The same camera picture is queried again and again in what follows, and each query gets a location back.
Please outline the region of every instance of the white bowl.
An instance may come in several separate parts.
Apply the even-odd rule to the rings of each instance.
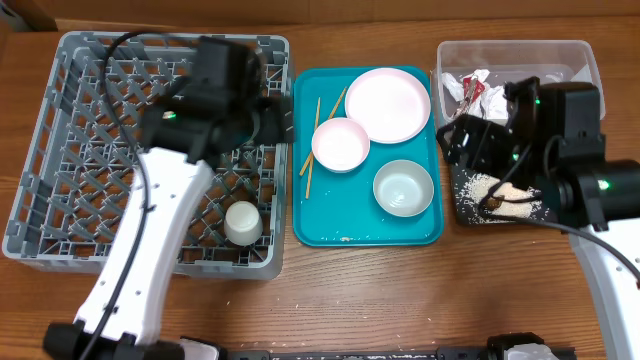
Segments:
[[[347,117],[369,139],[396,144],[413,138],[429,121],[431,101],[420,80],[406,71],[378,68],[360,75],[344,101]]]
[[[395,160],[378,170],[373,180],[373,195],[391,215],[416,216],[431,205],[433,180],[417,163]]]
[[[224,233],[236,245],[247,246],[256,242],[262,236],[262,218],[258,209],[247,201],[233,203],[224,217]]]
[[[371,142],[367,132],[355,121],[333,118],[313,133],[313,156],[327,169],[344,173],[362,164],[369,155]]]

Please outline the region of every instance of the gray bowl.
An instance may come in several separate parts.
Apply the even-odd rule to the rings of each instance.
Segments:
[[[420,165],[409,160],[395,160],[378,170],[373,180],[373,195],[389,214],[416,216],[433,200],[433,180]]]

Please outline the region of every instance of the pink plate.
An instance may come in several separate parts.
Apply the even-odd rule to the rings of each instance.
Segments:
[[[333,118],[313,133],[311,150],[322,166],[334,172],[347,172],[362,164],[371,143],[367,132],[355,121]]]
[[[360,75],[349,87],[347,117],[364,127],[371,141],[396,144],[416,136],[431,112],[429,93],[411,74],[378,68]]]

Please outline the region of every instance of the white cup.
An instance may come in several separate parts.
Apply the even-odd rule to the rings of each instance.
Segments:
[[[227,239],[240,246],[251,245],[262,236],[262,218],[256,207],[247,201],[238,201],[227,210],[224,218]]]

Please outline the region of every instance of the green indicator light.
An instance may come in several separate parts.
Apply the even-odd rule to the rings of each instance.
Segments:
[[[598,187],[600,188],[600,190],[607,190],[611,187],[611,183],[609,183],[607,180],[598,180]]]

